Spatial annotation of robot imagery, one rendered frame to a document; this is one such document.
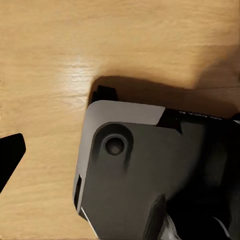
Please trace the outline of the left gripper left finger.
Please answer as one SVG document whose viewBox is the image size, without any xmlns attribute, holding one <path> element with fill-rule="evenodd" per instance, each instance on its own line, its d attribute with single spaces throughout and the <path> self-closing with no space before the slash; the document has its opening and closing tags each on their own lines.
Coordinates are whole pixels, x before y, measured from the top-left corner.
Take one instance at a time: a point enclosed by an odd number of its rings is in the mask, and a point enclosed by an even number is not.
<svg viewBox="0 0 240 240">
<path fill-rule="evenodd" d="M 25 152 L 22 133 L 0 138 L 0 194 Z"/>
</svg>

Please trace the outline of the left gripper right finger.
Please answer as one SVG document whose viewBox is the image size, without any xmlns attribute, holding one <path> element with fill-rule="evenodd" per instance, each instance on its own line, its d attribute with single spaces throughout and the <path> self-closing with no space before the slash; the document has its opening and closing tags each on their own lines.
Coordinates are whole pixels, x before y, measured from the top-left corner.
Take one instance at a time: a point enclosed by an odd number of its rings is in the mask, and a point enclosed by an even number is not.
<svg viewBox="0 0 240 240">
<path fill-rule="evenodd" d="M 224 151 L 240 173 L 240 135 L 229 133 L 227 135 Z"/>
</svg>

